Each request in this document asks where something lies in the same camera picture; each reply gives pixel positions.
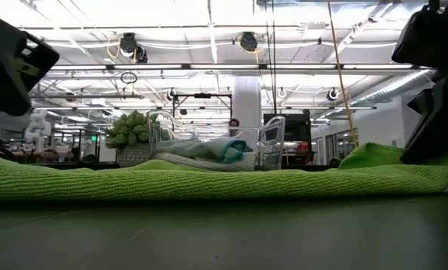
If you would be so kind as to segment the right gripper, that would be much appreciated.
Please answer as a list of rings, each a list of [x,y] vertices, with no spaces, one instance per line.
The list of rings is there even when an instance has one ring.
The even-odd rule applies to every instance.
[[[405,164],[421,164],[448,153],[448,70],[437,69],[430,80],[433,86],[407,104],[420,118],[401,156]]]

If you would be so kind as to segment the clear plastic bin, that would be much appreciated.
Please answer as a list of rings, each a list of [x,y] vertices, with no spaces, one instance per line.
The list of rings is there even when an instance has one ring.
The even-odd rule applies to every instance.
[[[198,137],[202,141],[212,140],[218,137],[229,136],[229,124],[204,124],[184,123],[163,110],[148,112],[156,113],[160,125],[149,122],[149,137],[151,143],[151,154],[154,159],[155,144],[168,140],[186,140]],[[284,142],[265,140],[263,138],[264,125],[261,127],[239,127],[239,135],[235,138],[245,140],[251,152],[255,155],[255,166],[253,171],[279,170],[282,163]]]

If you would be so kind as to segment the light blue microfiber towel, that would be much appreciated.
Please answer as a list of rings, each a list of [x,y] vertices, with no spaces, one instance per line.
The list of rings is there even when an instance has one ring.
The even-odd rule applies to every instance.
[[[231,164],[242,161],[244,153],[254,150],[247,142],[235,137],[218,137],[202,141],[193,136],[190,139],[161,141],[155,144],[155,153],[169,153],[195,160]]]

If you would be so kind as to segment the white waffle-weave towel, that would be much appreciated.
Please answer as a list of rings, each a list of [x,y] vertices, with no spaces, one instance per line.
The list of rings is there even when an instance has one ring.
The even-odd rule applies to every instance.
[[[159,153],[154,159],[168,161],[174,164],[193,167],[201,170],[213,170],[223,172],[240,172],[253,171],[256,157],[254,154],[247,152],[243,154],[243,158],[232,163],[218,163],[212,160],[195,160],[189,157],[179,156],[177,154]]]

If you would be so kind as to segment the green microfiber towel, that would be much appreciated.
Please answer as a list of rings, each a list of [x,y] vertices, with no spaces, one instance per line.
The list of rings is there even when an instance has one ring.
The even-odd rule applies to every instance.
[[[448,154],[421,164],[366,143],[337,169],[215,172],[150,160],[121,169],[53,169],[0,158],[0,202],[300,199],[432,194],[448,189]]]

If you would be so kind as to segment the white round column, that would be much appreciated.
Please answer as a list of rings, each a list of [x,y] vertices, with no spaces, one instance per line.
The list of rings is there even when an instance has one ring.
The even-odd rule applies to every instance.
[[[240,127],[261,126],[261,88],[257,76],[237,76],[233,87],[233,117]]]

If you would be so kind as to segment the potted green succulent plant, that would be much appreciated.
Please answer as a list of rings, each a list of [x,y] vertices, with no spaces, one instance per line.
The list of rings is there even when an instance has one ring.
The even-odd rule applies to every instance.
[[[107,132],[106,147],[116,150],[120,167],[133,167],[152,158],[149,122],[160,125],[158,115],[134,110],[113,123]]]

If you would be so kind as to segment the white robot figure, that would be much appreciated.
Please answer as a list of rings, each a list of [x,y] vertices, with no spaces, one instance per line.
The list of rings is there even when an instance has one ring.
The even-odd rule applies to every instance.
[[[46,109],[34,109],[30,115],[29,126],[26,128],[25,141],[34,146],[36,152],[44,150],[44,137],[51,133],[51,124],[46,120]]]

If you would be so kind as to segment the silver ventilation duct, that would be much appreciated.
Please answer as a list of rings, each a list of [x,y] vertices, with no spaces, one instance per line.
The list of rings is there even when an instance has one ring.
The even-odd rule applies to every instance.
[[[420,70],[408,75],[394,76],[371,87],[359,96],[353,97],[350,105],[352,107],[360,107],[365,104],[375,104],[381,100],[392,98],[418,86],[430,83],[433,73],[434,70]]]

